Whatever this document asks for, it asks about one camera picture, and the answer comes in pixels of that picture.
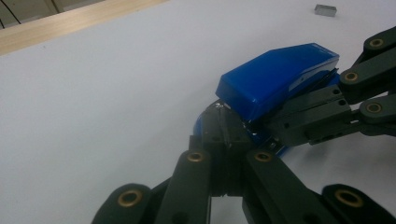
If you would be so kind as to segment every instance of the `blue plastic block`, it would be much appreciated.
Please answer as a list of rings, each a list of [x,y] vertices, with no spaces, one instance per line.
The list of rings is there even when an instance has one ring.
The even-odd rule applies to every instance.
[[[224,74],[216,95],[243,119],[254,120],[326,76],[338,58],[314,43],[273,49]]]

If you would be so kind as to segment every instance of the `wooden board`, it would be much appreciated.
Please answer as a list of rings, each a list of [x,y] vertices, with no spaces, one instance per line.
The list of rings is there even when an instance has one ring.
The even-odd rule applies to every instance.
[[[0,55],[66,35],[166,0],[106,0],[0,30]]]

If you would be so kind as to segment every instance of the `robotic hand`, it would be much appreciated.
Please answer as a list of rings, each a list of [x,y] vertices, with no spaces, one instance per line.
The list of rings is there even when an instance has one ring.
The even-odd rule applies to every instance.
[[[352,187],[307,189],[278,157],[354,132],[396,136],[395,36],[396,27],[368,38],[340,76],[338,55],[317,44],[271,50],[223,75],[172,177],[116,189],[92,223],[209,223],[210,198],[225,194],[243,197],[248,223],[396,223]]]

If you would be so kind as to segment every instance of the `white surface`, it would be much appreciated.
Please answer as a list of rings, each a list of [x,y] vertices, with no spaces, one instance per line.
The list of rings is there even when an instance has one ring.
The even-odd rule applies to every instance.
[[[396,25],[396,1],[177,1],[0,57],[0,223],[90,223],[106,197],[173,173],[219,77],[316,42],[346,70]],[[396,215],[396,140],[353,134],[284,158],[305,184],[361,189]],[[247,223],[215,199],[212,223]]]

